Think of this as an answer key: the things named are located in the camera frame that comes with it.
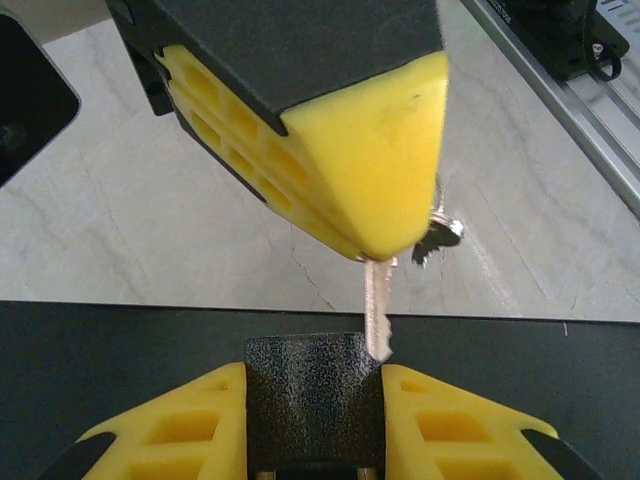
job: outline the black device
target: black device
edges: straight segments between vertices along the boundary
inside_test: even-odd
[[[0,187],[75,118],[80,100],[20,22],[0,11]]]
[[[557,80],[616,78],[629,42],[596,11],[597,0],[485,0]]]

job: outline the yellow gripper pad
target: yellow gripper pad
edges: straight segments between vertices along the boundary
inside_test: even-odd
[[[151,52],[183,127],[273,211],[350,259],[426,233],[448,78],[435,0],[107,3],[141,77]]]
[[[550,439],[557,438],[555,430],[543,421],[403,366],[381,368],[386,474],[366,478],[599,478],[581,474],[563,477],[545,461],[522,434],[530,430]],[[89,463],[75,459],[76,464],[85,465],[83,475],[46,478],[245,480],[248,477],[246,392],[245,364],[219,368],[92,428],[76,446],[100,436],[111,437]],[[368,425],[357,428],[366,429]],[[292,440],[273,432],[272,441]]]

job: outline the textured black block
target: textured black block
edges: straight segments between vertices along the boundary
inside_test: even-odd
[[[250,472],[384,468],[382,376],[363,334],[250,339],[245,364]]]
[[[130,50],[159,68],[154,51],[184,45],[282,135],[285,109],[442,50],[435,0],[107,5]]]

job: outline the black object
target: black object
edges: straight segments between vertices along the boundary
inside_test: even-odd
[[[107,0],[156,114],[154,54],[184,45],[281,135],[297,104],[442,50],[435,0]]]
[[[250,339],[245,364],[249,478],[384,470],[382,375],[362,333]]]
[[[13,17],[0,13],[0,187],[75,118],[80,101]]]
[[[522,434],[564,480],[603,480],[566,442],[536,430],[525,430]]]
[[[393,363],[548,421],[605,478],[639,478],[639,324],[391,320]],[[37,478],[94,425],[241,361],[248,337],[362,328],[357,314],[0,302],[0,478]]]
[[[557,80],[592,72],[602,80],[620,73],[629,42],[595,10],[592,0],[486,0]],[[602,47],[596,54],[593,44]],[[603,70],[611,66],[612,73]]]
[[[74,443],[38,480],[82,480],[115,439],[113,433],[101,433]]]

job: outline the marble surface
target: marble surface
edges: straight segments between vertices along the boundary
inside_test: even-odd
[[[464,243],[408,253],[393,312],[640,321],[640,227],[457,1],[441,158]],[[46,46],[78,119],[0,190],[0,298],[362,311],[362,266],[156,118],[111,21]]]

